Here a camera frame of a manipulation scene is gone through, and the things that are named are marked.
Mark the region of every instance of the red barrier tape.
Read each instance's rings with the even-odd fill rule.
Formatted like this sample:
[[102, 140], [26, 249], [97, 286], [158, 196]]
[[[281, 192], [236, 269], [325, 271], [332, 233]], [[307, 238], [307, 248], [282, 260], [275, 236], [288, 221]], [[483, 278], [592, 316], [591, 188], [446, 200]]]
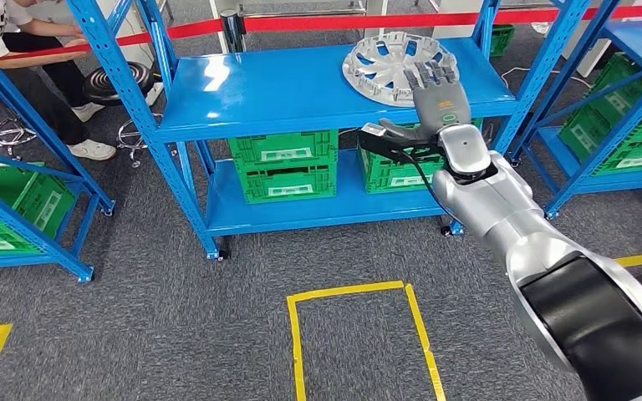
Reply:
[[[591, 19], [597, 8], [589, 8], [582, 17]], [[552, 22], [558, 16], [556, 8], [536, 10], [505, 10], [499, 11], [495, 23], [542, 23]], [[368, 15], [368, 16], [320, 16], [320, 17], [275, 17], [275, 18], [245, 18], [245, 29], [248, 32], [288, 32], [288, 31], [319, 31], [337, 29], [363, 28], [416, 28], [435, 27], [440, 25], [473, 25], [479, 13], [448, 13], [448, 14], [401, 14], [401, 15]], [[642, 17], [642, 6], [623, 6], [614, 10], [612, 18]], [[194, 36], [222, 31], [219, 19], [209, 19], [197, 23], [176, 25], [167, 29], [172, 39], [191, 38]], [[150, 42], [148, 33], [117, 38], [120, 46], [130, 46]], [[69, 48], [50, 48], [37, 52], [23, 53], [0, 59], [28, 58], [52, 54], [74, 53], [89, 51], [89, 45], [72, 46]]]

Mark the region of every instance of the silver robot arm segment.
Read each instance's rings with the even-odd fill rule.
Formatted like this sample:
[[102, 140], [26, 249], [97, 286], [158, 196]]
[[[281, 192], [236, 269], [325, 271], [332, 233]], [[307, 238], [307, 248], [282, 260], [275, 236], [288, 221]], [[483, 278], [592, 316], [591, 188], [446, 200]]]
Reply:
[[580, 246], [543, 217], [526, 181], [481, 132], [458, 80], [436, 63], [405, 76], [420, 125], [381, 120], [361, 147], [402, 163], [444, 155], [432, 176], [440, 206], [493, 249], [515, 307], [548, 358], [577, 373], [593, 401], [642, 401], [642, 286], [621, 265]]

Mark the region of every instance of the black cable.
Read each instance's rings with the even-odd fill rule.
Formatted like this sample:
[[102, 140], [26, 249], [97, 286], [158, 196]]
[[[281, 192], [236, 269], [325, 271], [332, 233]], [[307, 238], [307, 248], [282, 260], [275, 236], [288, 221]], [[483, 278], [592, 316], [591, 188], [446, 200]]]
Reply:
[[434, 202], [446, 213], [447, 216], [451, 217], [452, 219], [459, 221], [456, 217], [454, 217], [444, 206], [441, 205], [441, 202], [439, 202], [439, 198], [436, 197], [436, 194], [434, 193], [434, 190], [432, 189], [430, 182], [427, 180], [427, 177], [425, 176], [425, 172], [422, 171], [422, 168], [420, 167], [420, 164], [417, 163], [417, 160], [415, 160], [414, 157], [408, 155], [405, 153], [403, 150], [398, 152], [400, 155], [403, 155], [407, 160], [412, 163], [412, 165], [417, 169], [417, 171], [420, 173], [420, 177], [422, 177], [422, 181], [425, 182], [425, 186], [427, 187], [427, 190], [430, 192], [432, 195], [432, 198], [434, 198]]

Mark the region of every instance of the person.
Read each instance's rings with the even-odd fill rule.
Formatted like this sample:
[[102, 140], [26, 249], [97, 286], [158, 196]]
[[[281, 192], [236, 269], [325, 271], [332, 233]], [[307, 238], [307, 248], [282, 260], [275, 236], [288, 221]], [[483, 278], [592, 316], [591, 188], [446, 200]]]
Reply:
[[[104, 106], [89, 102], [84, 95], [84, 76], [74, 63], [85, 52], [3, 59], [20, 53], [62, 47], [56, 37], [75, 37], [65, 47], [87, 43], [73, 24], [49, 23], [32, 18], [27, 7], [42, 0], [0, 0], [0, 68], [26, 100], [43, 117], [58, 137], [78, 157], [107, 160], [116, 148], [89, 138], [84, 122]], [[9, 32], [15, 25], [19, 32]], [[63, 94], [54, 94], [32, 67], [40, 66]]]

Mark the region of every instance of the stool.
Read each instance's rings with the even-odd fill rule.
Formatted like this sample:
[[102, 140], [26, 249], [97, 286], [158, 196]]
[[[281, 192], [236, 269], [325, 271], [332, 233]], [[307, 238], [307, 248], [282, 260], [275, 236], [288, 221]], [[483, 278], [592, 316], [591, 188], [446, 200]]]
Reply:
[[[154, 86], [154, 74], [141, 63], [129, 62], [129, 68], [134, 80], [137, 85], [139, 85], [141, 93], [146, 95]], [[120, 96], [112, 85], [110, 78], [101, 67], [87, 76], [84, 81], [83, 91], [92, 103], [102, 104], [104, 106], [122, 104]], [[156, 122], [160, 122], [161, 114], [154, 114], [154, 118]], [[141, 165], [141, 162], [136, 159], [135, 153], [137, 150], [146, 149], [146, 144], [131, 119], [120, 126], [117, 132], [117, 147], [130, 150], [129, 157], [132, 167], [136, 168]]]
[[25, 144], [36, 138], [35, 132], [26, 127], [21, 119], [0, 100], [0, 109], [6, 115], [6, 119], [0, 122], [0, 148], [6, 146], [8, 157], [14, 160], [21, 160], [16, 156], [13, 147]]

